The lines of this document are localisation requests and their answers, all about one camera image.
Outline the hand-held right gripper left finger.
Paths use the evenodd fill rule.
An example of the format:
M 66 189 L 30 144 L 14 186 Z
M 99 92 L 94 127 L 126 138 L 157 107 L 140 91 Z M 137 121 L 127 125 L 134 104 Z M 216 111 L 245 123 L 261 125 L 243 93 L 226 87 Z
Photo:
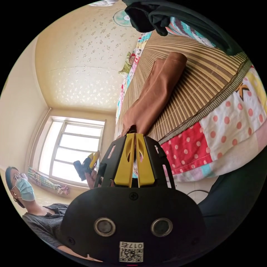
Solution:
M 135 133 L 125 136 L 124 146 L 120 157 L 114 183 L 116 186 L 131 187 L 135 153 Z

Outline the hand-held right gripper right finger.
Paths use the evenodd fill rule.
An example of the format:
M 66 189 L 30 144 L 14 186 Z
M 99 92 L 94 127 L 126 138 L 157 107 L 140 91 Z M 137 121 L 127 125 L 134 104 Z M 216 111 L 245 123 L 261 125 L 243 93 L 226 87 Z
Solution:
M 152 186 L 155 182 L 155 178 L 144 136 L 139 133 L 136 134 L 136 156 L 139 188 Z

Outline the person's left hand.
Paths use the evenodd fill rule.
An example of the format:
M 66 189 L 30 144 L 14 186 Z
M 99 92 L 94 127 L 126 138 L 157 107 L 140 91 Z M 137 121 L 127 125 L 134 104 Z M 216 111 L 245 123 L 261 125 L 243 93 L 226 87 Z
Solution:
M 94 184 L 95 184 L 95 180 L 97 178 L 97 171 L 92 170 L 91 173 L 85 172 L 85 177 L 86 177 L 86 181 L 88 184 L 89 189 L 93 189 L 94 188 Z

